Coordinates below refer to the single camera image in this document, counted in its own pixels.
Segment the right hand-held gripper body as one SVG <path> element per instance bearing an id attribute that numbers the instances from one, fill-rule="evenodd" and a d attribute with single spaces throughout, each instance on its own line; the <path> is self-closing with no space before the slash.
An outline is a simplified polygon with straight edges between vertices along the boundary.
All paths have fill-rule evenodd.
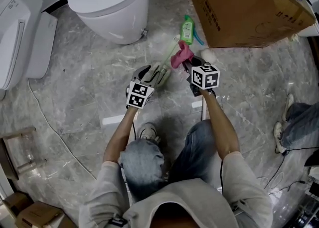
<path id="1" fill-rule="evenodd" d="M 189 74 L 186 80 L 195 97 L 201 95 L 200 89 L 212 92 L 213 88 L 219 86 L 220 71 L 216 66 L 207 62 L 204 66 L 193 67 L 190 61 L 186 60 L 183 67 Z"/>

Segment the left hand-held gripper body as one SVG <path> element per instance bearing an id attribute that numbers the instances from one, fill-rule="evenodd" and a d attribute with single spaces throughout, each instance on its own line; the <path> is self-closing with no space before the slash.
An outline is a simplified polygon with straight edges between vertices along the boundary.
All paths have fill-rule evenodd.
<path id="1" fill-rule="evenodd" d="M 149 72 L 147 72 L 142 79 L 136 78 L 136 71 L 133 73 L 126 89 L 127 106 L 143 109 L 148 103 L 156 89 L 146 84 L 145 80 L 149 78 Z"/>

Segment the pink cloth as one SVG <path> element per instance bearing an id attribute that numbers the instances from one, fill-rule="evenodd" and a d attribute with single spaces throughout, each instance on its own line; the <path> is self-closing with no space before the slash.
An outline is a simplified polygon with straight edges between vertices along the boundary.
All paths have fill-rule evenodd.
<path id="1" fill-rule="evenodd" d="M 189 45 L 184 40 L 180 40 L 178 42 L 178 45 L 180 49 L 174 55 L 172 55 L 170 59 L 171 66 L 174 69 L 178 68 L 182 62 L 186 60 L 191 61 L 194 57 L 194 53 L 191 51 Z"/>

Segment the light green toilet brush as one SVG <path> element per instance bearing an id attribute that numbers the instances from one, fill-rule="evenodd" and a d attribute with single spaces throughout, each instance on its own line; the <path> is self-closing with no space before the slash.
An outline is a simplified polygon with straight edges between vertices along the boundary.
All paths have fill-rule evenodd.
<path id="1" fill-rule="evenodd" d="M 161 62 L 157 62 L 151 66 L 149 70 L 150 78 L 145 80 L 146 84 L 152 88 L 159 88 L 169 78 L 172 66 L 171 57 L 179 50 L 178 42 L 180 41 L 180 34 L 177 34 L 165 50 Z"/>

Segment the person's right forearm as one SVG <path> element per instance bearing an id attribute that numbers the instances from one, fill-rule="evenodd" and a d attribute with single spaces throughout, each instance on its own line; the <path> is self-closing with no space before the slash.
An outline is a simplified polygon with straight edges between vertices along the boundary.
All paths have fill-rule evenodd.
<path id="1" fill-rule="evenodd" d="M 229 153 L 240 151 L 236 131 L 215 95 L 207 90 L 200 89 L 200 92 L 206 101 L 218 155 L 224 160 Z"/>

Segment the person's left forearm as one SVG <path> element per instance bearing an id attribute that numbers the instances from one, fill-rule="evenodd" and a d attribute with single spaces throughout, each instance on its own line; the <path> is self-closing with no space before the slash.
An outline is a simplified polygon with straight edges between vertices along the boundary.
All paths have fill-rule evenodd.
<path id="1" fill-rule="evenodd" d="M 117 129 L 112 135 L 103 155 L 103 163 L 110 161 L 117 163 L 122 151 L 125 150 L 130 137 L 131 127 L 133 125 L 134 117 L 138 109 L 129 106 L 124 118 L 119 123 Z"/>

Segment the white round-head brush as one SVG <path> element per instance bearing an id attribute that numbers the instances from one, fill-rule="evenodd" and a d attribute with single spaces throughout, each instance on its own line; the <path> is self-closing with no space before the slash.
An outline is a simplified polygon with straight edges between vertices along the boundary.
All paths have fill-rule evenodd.
<path id="1" fill-rule="evenodd" d="M 200 54 L 201 54 L 201 58 L 204 59 L 209 64 L 214 64 L 215 63 L 216 55 L 215 55 L 215 53 L 213 52 L 212 49 L 210 49 L 210 48 L 203 49 L 203 50 L 201 50 Z M 206 100 L 205 100 L 204 97 L 202 97 L 201 120 L 205 120 L 206 119 L 206 108 L 207 108 Z"/>

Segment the white flat-lid smart toilet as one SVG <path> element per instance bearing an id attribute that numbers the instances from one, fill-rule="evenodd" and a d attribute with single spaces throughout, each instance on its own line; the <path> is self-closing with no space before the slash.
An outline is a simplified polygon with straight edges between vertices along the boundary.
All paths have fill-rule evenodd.
<path id="1" fill-rule="evenodd" d="M 149 0 L 68 0 L 68 5 L 96 34 L 128 45 L 144 34 Z"/>

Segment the white toilet with tank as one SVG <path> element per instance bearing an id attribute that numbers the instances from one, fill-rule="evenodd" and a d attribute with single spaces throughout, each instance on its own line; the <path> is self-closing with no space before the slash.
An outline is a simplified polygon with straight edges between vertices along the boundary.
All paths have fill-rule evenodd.
<path id="1" fill-rule="evenodd" d="M 0 7 L 0 101 L 23 78 L 47 72 L 58 19 L 43 0 L 7 0 Z"/>

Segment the green plastic bottle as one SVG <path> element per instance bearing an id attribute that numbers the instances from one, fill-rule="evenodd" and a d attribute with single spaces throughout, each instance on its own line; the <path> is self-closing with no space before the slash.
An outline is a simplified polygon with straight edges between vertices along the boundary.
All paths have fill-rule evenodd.
<path id="1" fill-rule="evenodd" d="M 194 21 L 189 15 L 184 16 L 184 22 L 181 25 L 180 39 L 186 44 L 193 43 Z"/>

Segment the large closed cardboard box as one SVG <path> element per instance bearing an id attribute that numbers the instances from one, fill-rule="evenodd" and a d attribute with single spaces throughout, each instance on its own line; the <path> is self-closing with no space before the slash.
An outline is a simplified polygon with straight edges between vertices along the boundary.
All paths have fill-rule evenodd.
<path id="1" fill-rule="evenodd" d="M 211 48 L 266 47 L 311 26 L 305 0 L 192 0 Z"/>

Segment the person's blue jeans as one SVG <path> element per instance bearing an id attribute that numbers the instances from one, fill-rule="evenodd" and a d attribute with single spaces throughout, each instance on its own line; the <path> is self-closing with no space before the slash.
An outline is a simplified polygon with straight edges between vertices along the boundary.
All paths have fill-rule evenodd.
<path id="1" fill-rule="evenodd" d="M 211 180 L 212 158 L 216 151 L 210 120 L 195 124 L 188 132 L 185 145 L 164 177 L 164 155 L 158 144 L 142 138 L 129 143 L 121 152 L 119 165 L 132 196 L 141 201 L 166 185 L 191 179 Z"/>

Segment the person's grey shirt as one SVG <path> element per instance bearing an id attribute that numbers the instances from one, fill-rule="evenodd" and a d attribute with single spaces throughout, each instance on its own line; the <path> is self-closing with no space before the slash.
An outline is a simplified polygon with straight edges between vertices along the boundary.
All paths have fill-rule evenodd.
<path id="1" fill-rule="evenodd" d="M 149 228 L 158 208 L 168 203 L 183 207 L 200 228 L 271 228 L 272 200 L 241 153 L 224 158 L 222 180 L 222 192 L 197 178 L 171 183 L 130 205 L 120 166 L 104 162 L 80 207 L 79 228 L 115 228 L 114 217 L 123 218 L 125 228 Z"/>

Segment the wooden chair with brown seat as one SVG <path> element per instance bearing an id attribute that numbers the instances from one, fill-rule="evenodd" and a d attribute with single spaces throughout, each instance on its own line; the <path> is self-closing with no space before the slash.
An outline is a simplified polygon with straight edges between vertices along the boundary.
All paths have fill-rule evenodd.
<path id="1" fill-rule="evenodd" d="M 31 153 L 24 152 L 34 139 L 35 131 L 36 128 L 30 126 L 0 134 L 0 168 L 8 179 L 18 181 L 23 174 L 47 163 L 46 159 L 35 158 Z"/>

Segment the open cardboard box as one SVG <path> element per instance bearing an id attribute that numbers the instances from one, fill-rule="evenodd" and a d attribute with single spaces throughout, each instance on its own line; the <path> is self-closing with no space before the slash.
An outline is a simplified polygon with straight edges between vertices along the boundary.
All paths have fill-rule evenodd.
<path id="1" fill-rule="evenodd" d="M 78 228 L 62 209 L 41 201 L 34 202 L 25 193 L 16 192 L 3 203 L 13 215 L 16 228 Z"/>

